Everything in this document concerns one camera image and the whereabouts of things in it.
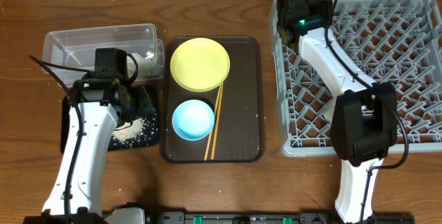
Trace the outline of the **rice food waste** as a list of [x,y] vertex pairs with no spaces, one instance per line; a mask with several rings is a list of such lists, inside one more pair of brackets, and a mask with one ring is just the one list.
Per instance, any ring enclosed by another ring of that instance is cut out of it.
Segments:
[[132,122],[127,122],[123,126],[114,130],[109,151],[120,149],[134,149],[139,147],[149,147],[160,141],[160,128],[156,113],[147,117],[139,118]]

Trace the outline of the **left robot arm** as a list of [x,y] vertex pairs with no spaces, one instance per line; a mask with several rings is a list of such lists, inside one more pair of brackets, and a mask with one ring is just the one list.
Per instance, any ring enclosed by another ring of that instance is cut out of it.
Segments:
[[155,112],[144,86],[133,86],[128,72],[134,56],[117,48],[98,48],[93,70],[71,87],[55,74],[54,64],[34,58],[63,88],[70,105],[68,134],[54,187],[38,216],[24,223],[150,223],[143,207],[127,203],[105,216],[101,190],[111,136],[118,127]]

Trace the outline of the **light blue bowl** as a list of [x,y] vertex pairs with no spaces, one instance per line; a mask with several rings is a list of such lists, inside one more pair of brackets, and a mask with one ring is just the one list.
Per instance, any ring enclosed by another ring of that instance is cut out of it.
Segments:
[[187,100],[176,107],[171,122],[174,132],[180,138],[201,140],[213,127],[214,110],[202,100]]

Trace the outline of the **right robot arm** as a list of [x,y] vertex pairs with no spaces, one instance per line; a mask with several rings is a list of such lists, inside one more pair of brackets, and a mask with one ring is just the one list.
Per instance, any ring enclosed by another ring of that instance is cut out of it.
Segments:
[[372,177],[397,142],[396,93],[365,74],[331,30],[337,0],[277,0],[277,29],[332,94],[332,147],[343,162],[335,208],[342,222],[364,223],[372,215]]

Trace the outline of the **white napkin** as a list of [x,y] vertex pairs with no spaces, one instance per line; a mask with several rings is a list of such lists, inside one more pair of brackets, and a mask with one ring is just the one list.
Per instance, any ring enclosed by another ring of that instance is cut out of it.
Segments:
[[156,57],[152,52],[148,51],[145,55],[141,55],[139,53],[128,53],[127,67],[129,77],[135,73],[136,69],[133,58],[138,65],[138,77],[153,76],[156,73],[157,62]]

